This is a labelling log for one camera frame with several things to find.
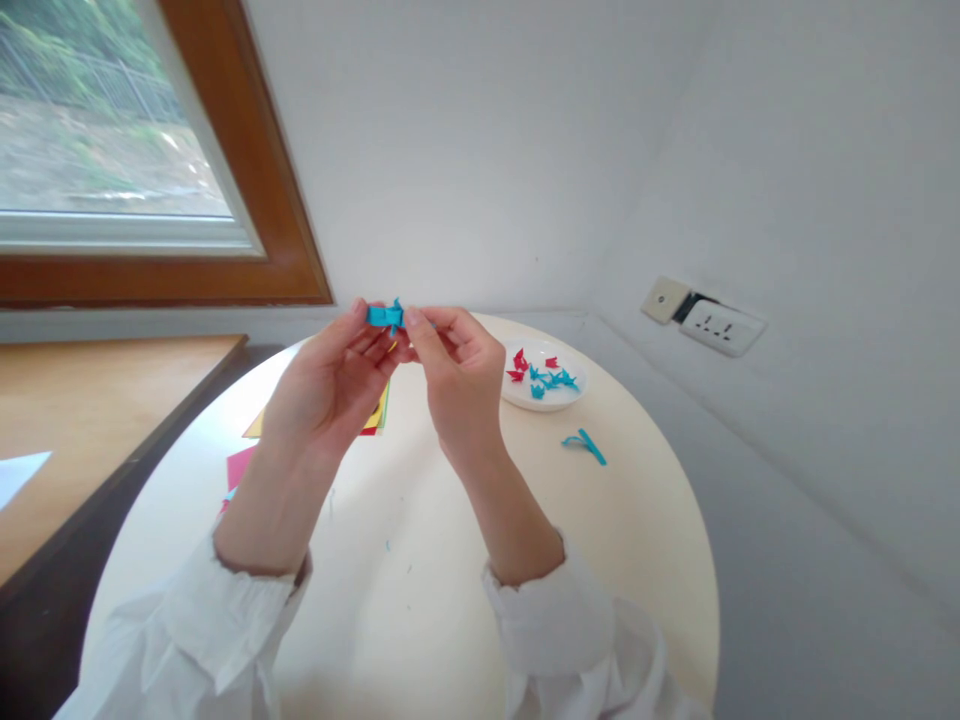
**white sleeve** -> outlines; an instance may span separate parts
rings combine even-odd
[[[80,686],[55,720],[280,717],[277,648],[306,590],[217,559],[212,535],[167,582],[111,613]]]
[[[709,718],[669,674],[656,623],[611,598],[563,546],[563,565],[519,588],[500,585],[489,565],[483,574],[508,666],[507,718]]]

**yellow paper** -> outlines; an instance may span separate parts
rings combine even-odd
[[[370,416],[370,419],[367,420],[367,424],[363,426],[364,430],[369,430],[372,427],[377,427],[380,424],[380,418],[383,415],[383,408],[387,403],[387,392],[390,389],[388,384],[383,390],[383,395],[380,396],[380,402],[377,403],[377,409],[373,411],[373,415]],[[250,427],[247,428],[247,431],[243,434],[245,438],[259,438],[263,434],[263,410],[257,415],[256,419],[250,423]]]
[[[364,430],[369,430],[372,427],[377,427],[380,424],[380,418],[383,415],[383,408],[387,404],[387,391],[390,389],[390,384],[387,383],[387,387],[383,389],[383,395],[380,396],[380,402],[377,403],[377,409],[373,411],[373,415],[370,416],[370,419],[367,420],[367,424],[363,426]]]

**wall plate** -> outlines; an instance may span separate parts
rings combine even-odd
[[[700,300],[680,326],[680,332],[719,350],[740,357],[753,345],[767,323],[739,310]]]
[[[666,325],[673,319],[689,294],[690,288],[687,285],[661,275],[653,284],[650,294],[647,295],[640,309],[661,325]]]

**white table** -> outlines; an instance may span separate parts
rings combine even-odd
[[[553,340],[518,323],[480,319],[501,340]],[[221,395],[147,481],[100,580],[81,675],[109,612],[173,573],[209,531],[227,488],[225,459],[252,444],[241,435],[295,353],[277,354]],[[577,355],[589,368],[590,390],[572,407],[532,413],[501,403],[510,454],[610,590],[660,623],[671,669],[711,705],[719,606],[697,501],[643,408]],[[607,467],[589,452],[561,447],[580,427]],[[358,438],[347,453],[311,550],[315,575],[276,664],[286,717],[502,715],[503,663],[479,580],[483,542],[437,443],[419,366],[394,376],[384,434]],[[452,708],[455,714],[444,712]]]

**person's right hand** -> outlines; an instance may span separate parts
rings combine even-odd
[[[430,415],[447,458],[456,468],[500,452],[503,345],[463,308],[410,306],[403,320],[413,347],[402,358],[423,365]]]

